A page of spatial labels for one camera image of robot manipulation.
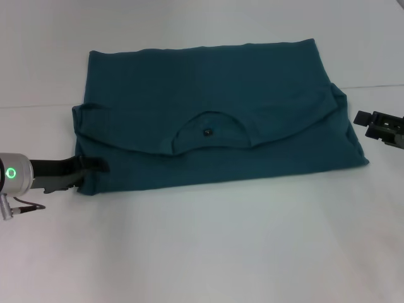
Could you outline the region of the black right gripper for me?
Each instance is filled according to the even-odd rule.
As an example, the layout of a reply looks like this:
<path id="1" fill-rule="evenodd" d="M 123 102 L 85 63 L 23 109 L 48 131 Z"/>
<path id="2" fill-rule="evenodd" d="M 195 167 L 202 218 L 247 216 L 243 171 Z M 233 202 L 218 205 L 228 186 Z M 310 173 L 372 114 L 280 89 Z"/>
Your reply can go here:
<path id="1" fill-rule="evenodd" d="M 365 136 L 389 146 L 403 146 L 403 118 L 374 111 L 358 111 L 353 123 L 367 128 Z"/>

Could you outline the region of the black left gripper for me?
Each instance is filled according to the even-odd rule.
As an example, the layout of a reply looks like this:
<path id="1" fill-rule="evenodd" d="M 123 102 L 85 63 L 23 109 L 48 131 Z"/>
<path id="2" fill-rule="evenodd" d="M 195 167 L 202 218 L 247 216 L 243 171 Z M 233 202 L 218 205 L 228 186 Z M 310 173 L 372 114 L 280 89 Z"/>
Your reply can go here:
<path id="1" fill-rule="evenodd" d="M 83 172 L 110 172 L 108 163 L 100 157 L 79 156 L 64 160 L 31 160 L 32 189 L 44 193 L 66 191 L 83 183 Z"/>

